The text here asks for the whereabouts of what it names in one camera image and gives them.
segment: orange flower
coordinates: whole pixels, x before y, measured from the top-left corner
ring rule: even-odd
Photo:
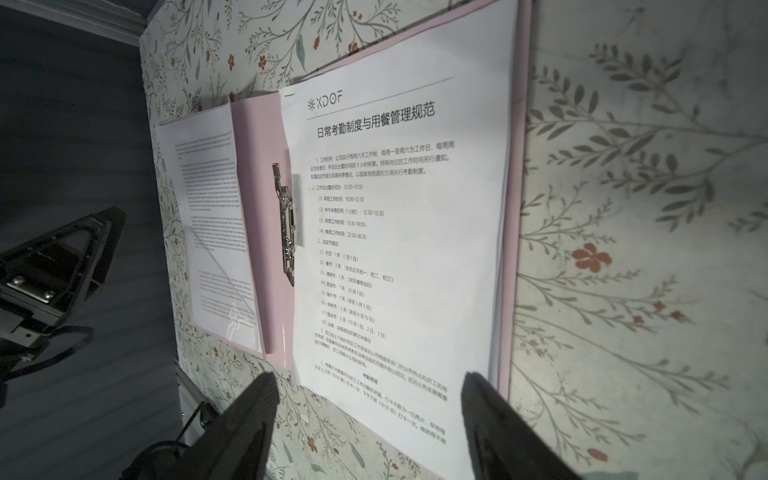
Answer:
[[[608,461],[608,455],[605,455],[603,452],[601,452],[598,449],[589,449],[587,450],[587,453],[592,456],[595,460],[600,460],[601,462],[607,462]]]
[[[598,252],[597,247],[592,243],[585,243],[583,250],[576,250],[572,253],[573,257],[578,260],[576,267],[582,270],[589,269],[592,273],[600,271],[600,263],[611,265],[613,259],[605,252]]]
[[[687,316],[685,316],[685,314],[684,314],[684,313],[682,313],[682,312],[681,312],[681,311],[679,311],[679,310],[675,310],[674,312],[672,312],[672,313],[670,314],[670,316],[671,316],[672,318],[674,318],[675,320],[677,320],[678,322],[680,322],[680,323],[690,322],[690,320],[688,319],[688,317],[687,317]]]

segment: table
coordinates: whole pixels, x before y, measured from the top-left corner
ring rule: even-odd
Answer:
[[[768,34],[756,5],[536,2],[510,398],[587,478],[766,467]],[[451,6],[168,0],[141,37],[179,362],[222,409],[273,368],[189,323],[154,129]],[[271,477],[435,477],[277,373]]]

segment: dark gray floor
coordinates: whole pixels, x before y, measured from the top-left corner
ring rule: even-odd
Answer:
[[[0,478],[117,478],[180,430],[139,52],[7,8],[0,45],[0,250],[112,205],[128,215],[106,285],[69,322],[95,342],[8,384]]]

